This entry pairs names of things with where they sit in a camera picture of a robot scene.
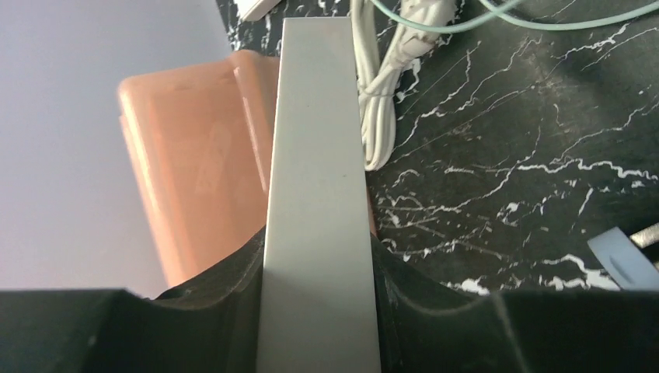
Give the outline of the white usb charging hub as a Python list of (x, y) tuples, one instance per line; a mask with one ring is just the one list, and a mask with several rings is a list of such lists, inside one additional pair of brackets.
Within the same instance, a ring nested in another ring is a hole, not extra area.
[(347, 17), (283, 24), (256, 369), (381, 369)]

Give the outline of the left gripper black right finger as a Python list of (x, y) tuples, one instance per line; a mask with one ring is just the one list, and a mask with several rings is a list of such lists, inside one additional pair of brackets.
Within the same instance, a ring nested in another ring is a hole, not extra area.
[(462, 294), (371, 241), (385, 372), (656, 372), (658, 295)]

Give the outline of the white long power strip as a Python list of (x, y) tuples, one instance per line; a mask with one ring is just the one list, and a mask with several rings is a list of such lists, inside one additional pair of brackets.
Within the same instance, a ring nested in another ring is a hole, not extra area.
[(242, 21), (256, 22), (275, 8), (281, 0), (235, 0)]

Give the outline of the pink translucent plastic storage box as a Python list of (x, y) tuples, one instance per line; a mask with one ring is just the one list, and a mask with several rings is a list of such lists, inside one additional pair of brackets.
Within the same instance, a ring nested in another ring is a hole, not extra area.
[(119, 84), (120, 125), (169, 286), (265, 225), (279, 67), (241, 50)]

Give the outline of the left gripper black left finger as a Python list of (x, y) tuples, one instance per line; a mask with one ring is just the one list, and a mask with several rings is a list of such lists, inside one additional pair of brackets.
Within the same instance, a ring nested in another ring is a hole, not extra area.
[(264, 231), (157, 298), (125, 289), (1, 293), (3, 372), (253, 372)]

